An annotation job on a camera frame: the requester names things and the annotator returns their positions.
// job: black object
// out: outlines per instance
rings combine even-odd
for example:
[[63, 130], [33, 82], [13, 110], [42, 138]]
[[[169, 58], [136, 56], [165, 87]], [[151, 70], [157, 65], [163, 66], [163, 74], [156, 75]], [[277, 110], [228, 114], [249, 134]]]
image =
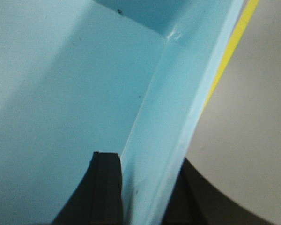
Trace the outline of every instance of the black object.
[[116, 153], [94, 152], [79, 186], [53, 225], [122, 225], [122, 172]]
[[185, 159], [171, 195], [162, 225], [207, 225], [191, 190], [188, 173], [192, 170]]

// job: white surface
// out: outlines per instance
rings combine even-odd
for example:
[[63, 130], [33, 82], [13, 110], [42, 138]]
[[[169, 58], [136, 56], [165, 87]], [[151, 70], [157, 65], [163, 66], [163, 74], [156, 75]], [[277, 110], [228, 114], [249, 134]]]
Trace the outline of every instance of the white surface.
[[232, 200], [281, 225], [281, 1], [260, 1], [187, 157]]

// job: light blue panel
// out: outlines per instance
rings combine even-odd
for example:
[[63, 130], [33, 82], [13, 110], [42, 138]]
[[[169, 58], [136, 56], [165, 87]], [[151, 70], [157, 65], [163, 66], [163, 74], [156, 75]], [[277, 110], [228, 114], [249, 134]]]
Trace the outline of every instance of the light blue panel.
[[97, 2], [0, 1], [0, 225], [50, 222], [94, 151], [126, 224], [163, 215], [242, 2]]
[[197, 1], [167, 36], [121, 158], [127, 224], [160, 223], [240, 7]]

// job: black rubber piece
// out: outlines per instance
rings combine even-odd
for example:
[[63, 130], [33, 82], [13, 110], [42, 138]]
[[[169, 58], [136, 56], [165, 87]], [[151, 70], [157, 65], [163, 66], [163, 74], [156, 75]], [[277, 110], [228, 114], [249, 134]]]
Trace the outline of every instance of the black rubber piece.
[[122, 225], [122, 171], [116, 153], [95, 152], [53, 225]]

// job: yellow stripe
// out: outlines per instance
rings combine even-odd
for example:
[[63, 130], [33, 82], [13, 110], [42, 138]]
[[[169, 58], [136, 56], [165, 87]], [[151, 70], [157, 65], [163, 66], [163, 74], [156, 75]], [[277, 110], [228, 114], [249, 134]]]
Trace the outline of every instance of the yellow stripe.
[[220, 65], [219, 65], [219, 68], [216, 72], [216, 75], [215, 75], [215, 78], [214, 78], [214, 82], [212, 83], [212, 86], [209, 90], [209, 93], [208, 93], [208, 96], [205, 100], [205, 103], [204, 103], [204, 107], [203, 107], [203, 110], [205, 109], [206, 107], [206, 104], [208, 103], [208, 101], [210, 100], [211, 98], [211, 95], [212, 93], [214, 92], [227, 64], [229, 63], [232, 55], [233, 55], [233, 52], [235, 51], [237, 45], [238, 45], [238, 42], [240, 41], [243, 33], [244, 33], [244, 30], [246, 29], [257, 5], [258, 5], [258, 2], [259, 0], [249, 0], [245, 9], [243, 10], [243, 13], [242, 15], [240, 16], [238, 22], [237, 22], [237, 25], [230, 37], [230, 40], [227, 44], [227, 47], [226, 47], [226, 50], [224, 52], [224, 55], [223, 55], [223, 58], [220, 62]]

